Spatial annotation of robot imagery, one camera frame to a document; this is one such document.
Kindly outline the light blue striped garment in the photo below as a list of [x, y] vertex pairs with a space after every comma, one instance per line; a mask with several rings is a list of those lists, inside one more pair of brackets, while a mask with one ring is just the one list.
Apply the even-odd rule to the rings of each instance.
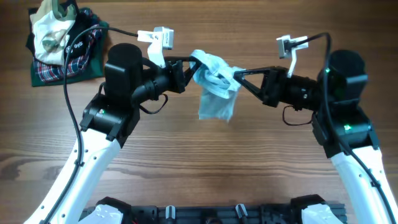
[[244, 69], [231, 67], [221, 57], [203, 50], [196, 49], [191, 56], [201, 63], [193, 74], [195, 83], [202, 87], [199, 118], [229, 121], [241, 88], [234, 73]]

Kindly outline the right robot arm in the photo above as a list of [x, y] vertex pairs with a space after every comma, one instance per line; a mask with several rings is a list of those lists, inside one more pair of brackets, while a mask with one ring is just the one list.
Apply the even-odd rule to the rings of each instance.
[[326, 57], [318, 78], [289, 75], [284, 67], [234, 73], [234, 79], [264, 105], [286, 103], [310, 110], [315, 139], [331, 160], [361, 223], [397, 223], [378, 136], [359, 102], [368, 82], [364, 60], [350, 50]]

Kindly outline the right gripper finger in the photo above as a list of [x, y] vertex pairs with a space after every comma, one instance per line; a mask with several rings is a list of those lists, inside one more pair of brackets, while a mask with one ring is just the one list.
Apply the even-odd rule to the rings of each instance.
[[234, 79], [250, 93], [252, 93], [257, 99], [263, 100], [262, 91], [260, 88], [255, 86], [253, 83], [246, 80], [246, 76], [250, 73], [234, 73]]
[[236, 81], [240, 81], [244, 80], [244, 77], [247, 75], [265, 74], [269, 70], [271, 70], [270, 67], [254, 68], [249, 70], [238, 70], [234, 72], [233, 77]]

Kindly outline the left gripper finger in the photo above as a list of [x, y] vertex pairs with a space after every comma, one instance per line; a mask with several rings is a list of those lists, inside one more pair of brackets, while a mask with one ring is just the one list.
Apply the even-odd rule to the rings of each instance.
[[191, 78], [202, 65], [202, 62], [195, 57], [185, 57], [182, 62], [189, 63], [189, 68], [183, 73], [185, 78]]
[[187, 86], [190, 83], [191, 79], [193, 78], [193, 75], [200, 67], [201, 67], [201, 64], [196, 63], [196, 64], [194, 64], [193, 67], [189, 67], [183, 72], [185, 86]]

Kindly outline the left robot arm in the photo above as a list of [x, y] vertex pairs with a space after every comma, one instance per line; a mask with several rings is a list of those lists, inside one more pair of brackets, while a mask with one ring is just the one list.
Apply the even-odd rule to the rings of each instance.
[[133, 44], [110, 48], [105, 81], [83, 111], [76, 142], [49, 192], [27, 223], [78, 223], [103, 172], [119, 154], [143, 111], [142, 103], [167, 91], [185, 91], [195, 68], [192, 56], [168, 56], [159, 47], [143, 57]]

